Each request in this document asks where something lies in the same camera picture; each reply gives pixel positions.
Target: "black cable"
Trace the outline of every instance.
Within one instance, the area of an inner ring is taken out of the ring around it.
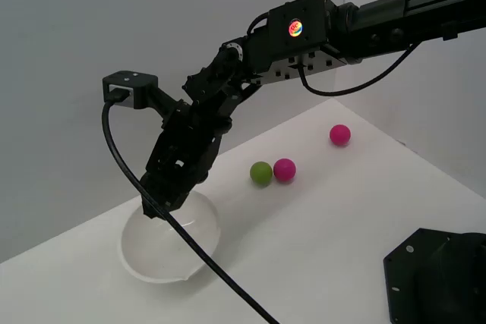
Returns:
[[[305,89],[309,90],[311,93],[319,95],[319,96],[343,96],[343,95],[348,95],[352,93],[356,93],[359,90],[363,90],[366,87],[370,87],[374,83],[377,83],[384,77],[386,77],[390,72],[396,69],[396,67],[403,62],[417,47],[420,45],[420,43],[414,43],[413,45],[410,45],[410,47],[407,48],[407,50],[395,61],[393,64],[387,68],[383,73],[379,74],[376,76],[374,79],[369,80],[367,83],[362,83],[361,85],[357,85],[356,87],[351,87],[349,89],[345,90],[339,90],[339,91],[320,91],[316,90],[313,87],[311,87],[307,80],[305,79],[305,73],[304,73],[304,67],[302,65],[299,65],[297,67],[298,69],[298,75],[301,78],[302,85],[304,85]]]
[[[259,24],[263,19],[268,19],[268,13],[263,13],[260,14],[258,17],[256,17],[253,22],[251,22],[250,26],[248,27],[248,30],[246,31],[246,34],[250,36],[251,31],[255,28],[257,24]]]
[[[243,288],[241,288],[214,260],[208,256],[206,252],[196,243],[196,241],[186,232],[186,230],[175,220],[175,218],[162,206],[159,206],[157,202],[151,197],[151,195],[140,184],[137,177],[127,166],[123,160],[120,152],[116,148],[115,141],[113,140],[112,132],[109,127],[109,110],[115,102],[121,102],[128,96],[127,90],[114,89],[111,93],[114,94],[114,101],[105,102],[103,106],[103,112],[101,114],[101,122],[103,126],[103,134],[105,135],[106,143],[108,144],[109,151],[113,155],[118,167],[121,169],[127,179],[134,185],[134,187],[140,192],[142,197],[148,202],[161,217],[163,217],[174,230],[182,237],[182,239],[192,248],[192,250],[216,273],[236,294],[239,295],[248,305],[250,305],[257,313],[261,315],[270,324],[279,324],[254,298],[252,298]]]

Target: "screw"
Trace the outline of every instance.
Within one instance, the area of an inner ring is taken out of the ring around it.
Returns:
[[[372,34],[370,37],[370,46],[375,47],[378,43],[380,43],[380,36]]]
[[[404,36],[403,30],[399,28],[395,28],[394,30],[391,31],[390,33],[390,41],[391,42],[398,42],[401,41]]]

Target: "ball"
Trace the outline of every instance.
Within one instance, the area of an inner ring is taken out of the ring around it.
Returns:
[[[291,181],[296,172],[297,168],[291,159],[279,159],[275,162],[275,165],[273,165],[273,174],[280,182]]]
[[[255,162],[250,168],[250,178],[255,184],[266,186],[272,181],[272,167],[266,162]]]
[[[336,146],[345,146],[351,139],[351,131],[345,125],[338,124],[331,128],[329,138]]]

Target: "green ball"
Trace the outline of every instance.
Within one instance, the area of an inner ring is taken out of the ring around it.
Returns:
[[[272,166],[266,162],[256,162],[250,168],[250,177],[255,184],[268,185],[272,181]]]

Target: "black mounting plate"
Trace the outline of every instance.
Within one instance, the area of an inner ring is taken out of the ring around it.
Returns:
[[[385,257],[383,265],[391,322],[421,323],[414,275],[433,252],[456,235],[460,234],[420,228]]]

